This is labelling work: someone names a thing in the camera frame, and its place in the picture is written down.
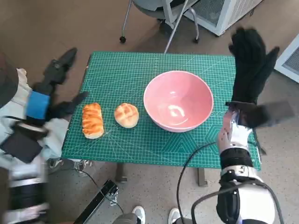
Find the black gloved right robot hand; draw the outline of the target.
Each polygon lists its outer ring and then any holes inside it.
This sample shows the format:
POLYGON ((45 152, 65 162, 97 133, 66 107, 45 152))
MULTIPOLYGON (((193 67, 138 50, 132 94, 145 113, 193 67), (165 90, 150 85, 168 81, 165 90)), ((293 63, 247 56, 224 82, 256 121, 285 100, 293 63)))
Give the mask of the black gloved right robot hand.
POLYGON ((265 43, 254 28, 239 27, 231 36, 229 51, 235 57, 232 101, 254 103, 274 70, 280 48, 266 52, 265 43))

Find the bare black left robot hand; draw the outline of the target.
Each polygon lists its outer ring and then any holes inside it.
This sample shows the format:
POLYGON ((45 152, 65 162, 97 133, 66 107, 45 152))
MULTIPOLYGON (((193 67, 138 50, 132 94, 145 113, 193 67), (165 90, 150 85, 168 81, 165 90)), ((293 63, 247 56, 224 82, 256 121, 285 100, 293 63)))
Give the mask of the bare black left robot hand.
POLYGON ((72 101, 63 101, 54 105, 57 85, 62 85, 67 78, 67 73, 76 59, 77 48, 66 51, 58 59, 53 59, 43 72, 41 82, 33 85, 26 108, 28 123, 43 126, 51 119, 62 119, 74 113, 76 107, 88 96, 85 91, 76 95, 72 101))

